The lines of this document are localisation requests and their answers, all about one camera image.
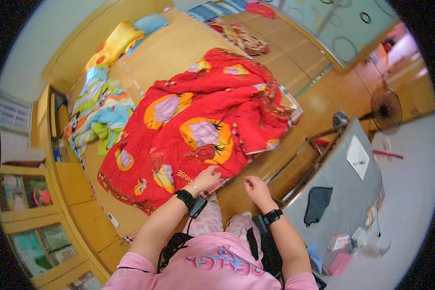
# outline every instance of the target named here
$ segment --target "gray desk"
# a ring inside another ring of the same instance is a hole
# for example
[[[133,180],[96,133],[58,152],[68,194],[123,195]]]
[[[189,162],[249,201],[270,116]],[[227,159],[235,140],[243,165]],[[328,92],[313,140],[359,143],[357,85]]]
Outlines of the gray desk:
[[[370,160],[364,180],[347,161],[351,138],[356,135],[369,154]],[[348,124],[337,145],[301,191],[290,199],[282,211],[296,227],[306,245],[316,243],[322,256],[323,268],[328,267],[337,252],[327,251],[332,235],[347,232],[350,237],[359,226],[364,227],[366,213],[379,196],[381,174],[374,161],[371,143],[354,118]],[[332,187],[329,206],[319,223],[306,227],[303,218],[306,212],[309,191],[313,187]]]

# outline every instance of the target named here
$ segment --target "person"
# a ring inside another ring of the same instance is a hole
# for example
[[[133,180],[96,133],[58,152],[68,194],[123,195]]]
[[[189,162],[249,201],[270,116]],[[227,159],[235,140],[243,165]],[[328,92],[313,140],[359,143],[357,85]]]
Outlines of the person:
[[[220,178],[217,168],[209,166],[184,190],[197,198],[199,192]],[[244,186],[263,214],[278,209],[261,179],[246,177]],[[162,273],[157,274],[154,265],[158,264],[160,252],[187,213],[185,202],[177,195],[153,212],[104,289],[281,289],[280,281],[262,268],[261,236],[251,213],[232,217],[224,231],[219,206],[212,201],[192,220],[189,234],[193,238],[185,243],[187,247],[178,250]],[[258,260],[252,256],[246,239],[251,227],[258,244]],[[318,289],[305,244],[289,220],[281,215],[269,227],[283,260],[285,289]]]

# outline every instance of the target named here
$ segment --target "pink shirt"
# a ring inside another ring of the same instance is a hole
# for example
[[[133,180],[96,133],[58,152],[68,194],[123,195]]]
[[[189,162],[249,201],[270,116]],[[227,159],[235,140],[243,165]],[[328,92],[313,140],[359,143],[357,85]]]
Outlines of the pink shirt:
[[[280,282],[262,270],[261,261],[250,254],[249,246],[227,232],[200,235],[187,241],[161,274],[156,274],[145,257],[127,252],[105,285],[109,289],[265,289],[279,290]],[[318,290],[311,273],[294,275],[285,281],[287,290]]]

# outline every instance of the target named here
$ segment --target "hand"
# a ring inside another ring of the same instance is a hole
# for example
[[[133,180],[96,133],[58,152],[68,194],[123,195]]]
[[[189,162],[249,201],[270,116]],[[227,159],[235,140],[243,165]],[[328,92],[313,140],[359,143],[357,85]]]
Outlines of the hand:
[[[205,191],[206,189],[209,189],[221,177],[220,172],[214,172],[218,168],[219,168],[218,165],[209,166],[207,169],[200,172],[197,175],[197,177],[195,177],[195,179],[191,182],[191,184],[196,186],[198,188],[199,192],[202,192],[202,191]],[[194,189],[192,186],[186,185],[184,187],[184,189],[186,189],[188,192],[190,192],[191,195],[193,195],[193,197],[197,198],[197,196],[198,196],[197,190]]]
[[[259,207],[263,214],[279,208],[272,200],[266,183],[260,178],[256,176],[245,177],[245,190],[249,198]]]

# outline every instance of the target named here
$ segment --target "white wall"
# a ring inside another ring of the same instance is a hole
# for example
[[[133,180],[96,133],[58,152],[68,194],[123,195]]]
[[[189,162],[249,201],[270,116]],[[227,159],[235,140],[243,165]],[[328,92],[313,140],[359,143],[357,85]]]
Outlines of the white wall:
[[[45,88],[41,73],[70,33],[107,0],[44,0],[7,58],[0,90],[26,102],[38,100]]]
[[[403,125],[393,135],[377,134],[372,148],[391,150],[404,160],[379,159],[385,198],[378,214],[379,246],[393,241],[382,258],[358,254],[340,277],[323,277],[327,290],[393,289],[417,254],[435,206],[435,114]]]

